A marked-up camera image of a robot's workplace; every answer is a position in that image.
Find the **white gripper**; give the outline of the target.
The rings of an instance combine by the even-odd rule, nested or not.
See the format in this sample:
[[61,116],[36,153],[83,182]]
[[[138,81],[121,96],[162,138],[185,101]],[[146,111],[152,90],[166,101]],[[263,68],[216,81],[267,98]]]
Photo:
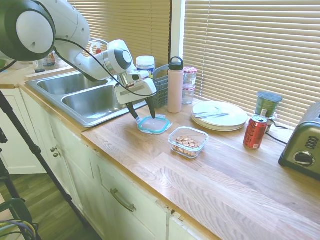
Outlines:
[[130,114],[136,120],[139,115],[136,113],[132,102],[144,100],[146,101],[150,115],[153,119],[156,118],[155,106],[153,97],[157,88],[151,78],[145,78],[134,84],[133,87],[125,89],[118,85],[114,88],[116,98],[121,105],[125,105],[129,110]]

